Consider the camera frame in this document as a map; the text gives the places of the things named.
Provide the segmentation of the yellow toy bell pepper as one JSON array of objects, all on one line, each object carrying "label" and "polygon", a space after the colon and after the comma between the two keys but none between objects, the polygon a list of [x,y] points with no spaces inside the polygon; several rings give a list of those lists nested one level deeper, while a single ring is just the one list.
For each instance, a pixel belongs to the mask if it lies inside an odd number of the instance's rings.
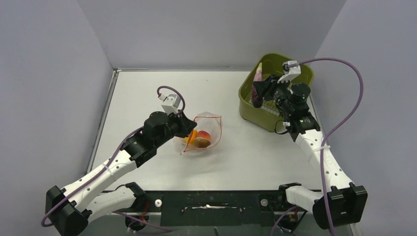
[{"label": "yellow toy bell pepper", "polygon": [[184,138],[185,144],[187,146],[195,145],[195,138],[197,137],[197,134],[198,134],[198,131],[193,129],[192,132],[189,134],[189,136]]}]

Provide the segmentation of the clear zip top bag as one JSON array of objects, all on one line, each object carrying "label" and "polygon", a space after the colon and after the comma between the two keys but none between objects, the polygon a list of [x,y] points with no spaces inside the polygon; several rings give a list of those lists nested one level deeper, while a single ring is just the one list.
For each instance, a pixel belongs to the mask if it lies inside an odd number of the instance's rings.
[{"label": "clear zip top bag", "polygon": [[179,154],[201,152],[213,148],[222,137],[222,116],[210,112],[202,112],[195,116],[197,126],[186,138],[175,137],[174,150]]}]

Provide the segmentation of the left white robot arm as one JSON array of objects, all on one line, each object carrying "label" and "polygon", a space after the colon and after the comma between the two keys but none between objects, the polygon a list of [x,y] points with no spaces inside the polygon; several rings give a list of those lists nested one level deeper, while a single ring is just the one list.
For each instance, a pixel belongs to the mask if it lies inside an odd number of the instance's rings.
[{"label": "left white robot arm", "polygon": [[173,137],[185,138],[196,126],[183,112],[151,113],[144,125],[128,134],[100,166],[63,188],[53,186],[46,192],[41,226],[54,226],[62,236],[77,236],[89,222],[134,206],[141,194],[135,183],[111,193],[102,191],[156,156],[157,149]]}]

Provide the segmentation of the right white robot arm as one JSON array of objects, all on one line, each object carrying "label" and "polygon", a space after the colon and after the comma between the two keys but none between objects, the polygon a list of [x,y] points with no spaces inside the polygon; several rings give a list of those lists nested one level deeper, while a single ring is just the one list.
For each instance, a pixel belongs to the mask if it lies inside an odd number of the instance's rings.
[{"label": "right white robot arm", "polygon": [[310,87],[305,83],[284,81],[275,75],[254,81],[252,86],[258,100],[275,103],[292,140],[321,175],[322,193],[308,190],[299,183],[284,184],[280,186],[283,192],[276,197],[277,205],[284,210],[298,206],[311,212],[323,230],[358,223],[368,193],[364,186],[354,184],[345,174],[326,145],[321,128],[307,104]]}]

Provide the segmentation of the purple toy eggplant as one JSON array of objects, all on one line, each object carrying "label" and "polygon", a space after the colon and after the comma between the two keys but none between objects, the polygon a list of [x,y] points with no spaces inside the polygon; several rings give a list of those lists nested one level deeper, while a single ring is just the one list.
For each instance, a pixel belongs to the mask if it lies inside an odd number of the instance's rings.
[{"label": "purple toy eggplant", "polygon": [[263,64],[260,62],[255,71],[255,75],[252,82],[252,89],[251,89],[251,102],[255,108],[260,108],[263,104],[263,95],[262,95],[262,71],[263,71]]}]

